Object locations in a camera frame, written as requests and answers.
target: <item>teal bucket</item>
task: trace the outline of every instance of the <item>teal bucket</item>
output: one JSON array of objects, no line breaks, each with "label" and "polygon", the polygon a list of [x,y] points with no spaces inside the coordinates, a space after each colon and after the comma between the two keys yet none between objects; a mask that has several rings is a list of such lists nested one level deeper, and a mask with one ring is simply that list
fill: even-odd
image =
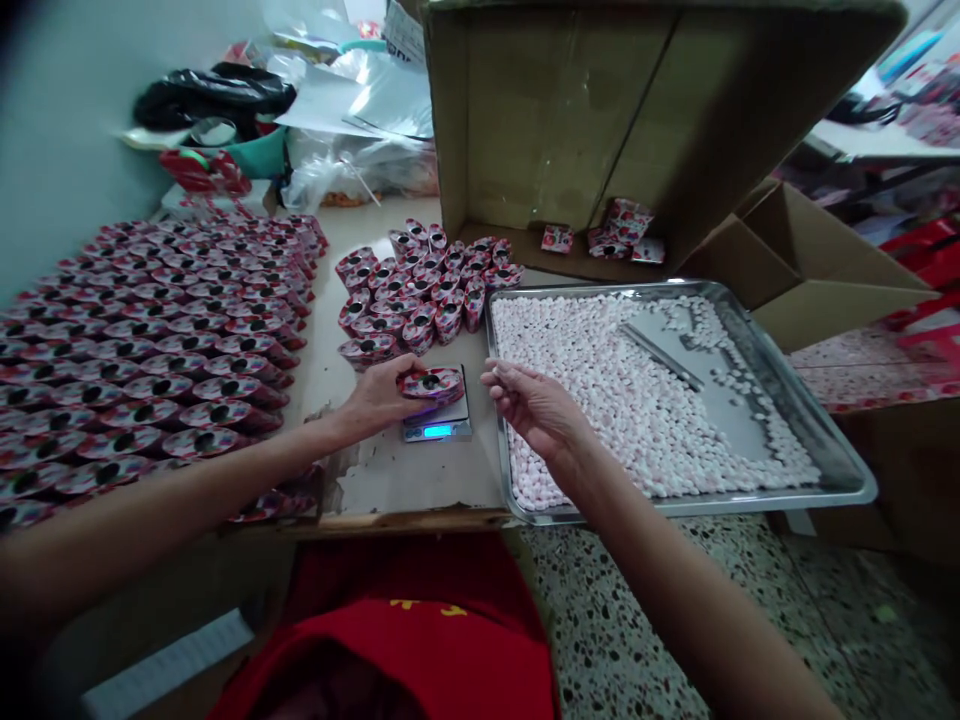
[{"label": "teal bucket", "polygon": [[191,147],[183,150],[195,150],[204,155],[216,155],[225,150],[230,153],[243,174],[251,180],[261,180],[282,175],[284,171],[283,141],[287,136],[285,125],[277,125],[269,135],[264,135],[250,142],[224,145],[218,148]]}]

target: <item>cardboard box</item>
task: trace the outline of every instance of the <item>cardboard box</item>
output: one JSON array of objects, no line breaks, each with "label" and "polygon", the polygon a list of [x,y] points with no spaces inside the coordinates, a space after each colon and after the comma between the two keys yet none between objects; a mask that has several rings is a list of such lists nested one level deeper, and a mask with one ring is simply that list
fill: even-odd
[{"label": "cardboard box", "polygon": [[766,181],[680,266],[723,283],[786,353],[937,297],[789,185]]},{"label": "cardboard box", "polygon": [[[421,5],[447,236],[598,280],[669,277],[896,37],[898,2]],[[656,212],[663,267],[540,250],[610,199]]]}]

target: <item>hand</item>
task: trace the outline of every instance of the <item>hand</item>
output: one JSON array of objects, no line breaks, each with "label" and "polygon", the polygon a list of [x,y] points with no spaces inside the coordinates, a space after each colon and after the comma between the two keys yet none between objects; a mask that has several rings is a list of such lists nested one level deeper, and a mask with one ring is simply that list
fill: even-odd
[{"label": "hand", "polygon": [[580,406],[553,378],[488,358],[480,382],[497,411],[547,465],[575,464],[579,447],[596,435]]},{"label": "hand", "polygon": [[434,410],[435,403],[406,398],[397,388],[399,378],[426,369],[413,354],[374,365],[360,376],[356,389],[337,411],[340,420],[362,440],[411,415]]}]

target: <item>digital scale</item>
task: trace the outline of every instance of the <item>digital scale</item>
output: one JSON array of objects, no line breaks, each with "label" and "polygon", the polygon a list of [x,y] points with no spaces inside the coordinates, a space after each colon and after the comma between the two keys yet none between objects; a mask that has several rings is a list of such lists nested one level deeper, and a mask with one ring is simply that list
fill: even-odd
[{"label": "digital scale", "polygon": [[407,418],[403,421],[404,442],[453,442],[470,440],[473,428],[470,426],[470,409],[467,407],[466,372],[460,366],[460,375],[464,378],[463,397],[452,405],[439,410]]}]

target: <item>blue display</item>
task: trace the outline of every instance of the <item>blue display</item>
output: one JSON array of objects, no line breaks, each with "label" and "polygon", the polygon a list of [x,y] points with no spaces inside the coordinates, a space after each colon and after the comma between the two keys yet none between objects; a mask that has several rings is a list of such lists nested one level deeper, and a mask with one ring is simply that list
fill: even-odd
[{"label": "blue display", "polygon": [[453,435],[453,428],[449,425],[437,425],[423,429],[424,437],[448,437]]}]

